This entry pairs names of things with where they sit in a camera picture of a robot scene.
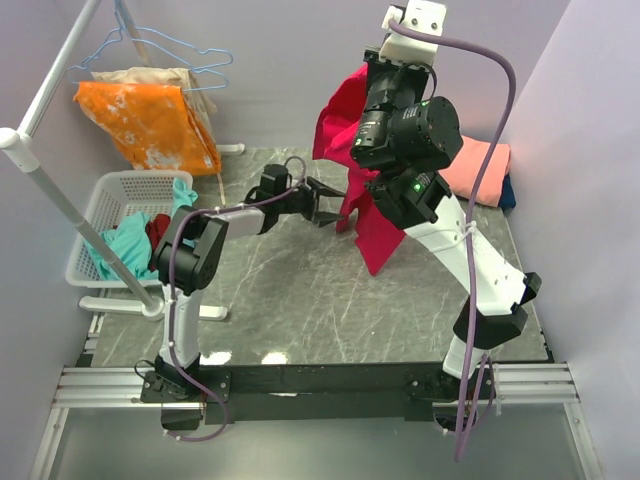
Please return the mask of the magenta t-shirt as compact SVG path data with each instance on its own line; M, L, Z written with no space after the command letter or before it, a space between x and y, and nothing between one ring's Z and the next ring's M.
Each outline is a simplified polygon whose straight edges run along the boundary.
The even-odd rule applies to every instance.
M375 173L362 169L351 157L351 147L366 100L367 67L347 77L320 112L312 148L314 160L330 160L347 168L346 194L340 207L343 216L338 233L347 229L349 217L357 214L355 244L373 276L377 275L405 238L374 205L366 183Z

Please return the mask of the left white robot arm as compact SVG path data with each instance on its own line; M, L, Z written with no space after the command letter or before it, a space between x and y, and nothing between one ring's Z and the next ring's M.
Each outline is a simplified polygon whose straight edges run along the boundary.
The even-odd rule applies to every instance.
M152 256L164 295L164 331L155 374L176 401L193 399L200 388L198 322L203 292L218 269L227 241L268 232L282 215L301 215L323 227L341 219L323 212L323 197L345 194L319 180L294 180L286 166L264 167L259 184L235 206L179 208Z

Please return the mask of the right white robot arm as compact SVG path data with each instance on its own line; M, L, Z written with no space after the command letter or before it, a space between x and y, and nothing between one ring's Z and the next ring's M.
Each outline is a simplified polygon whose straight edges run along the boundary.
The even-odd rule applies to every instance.
M435 77L420 61L392 62L366 49L366 100L350 155L374 172L365 189L378 212L418 241L468 292L439 374L444 395L460 399L489 350L519 336L525 304L542 280L507 261L467 219L441 170L463 146L457 112L442 96L423 97Z

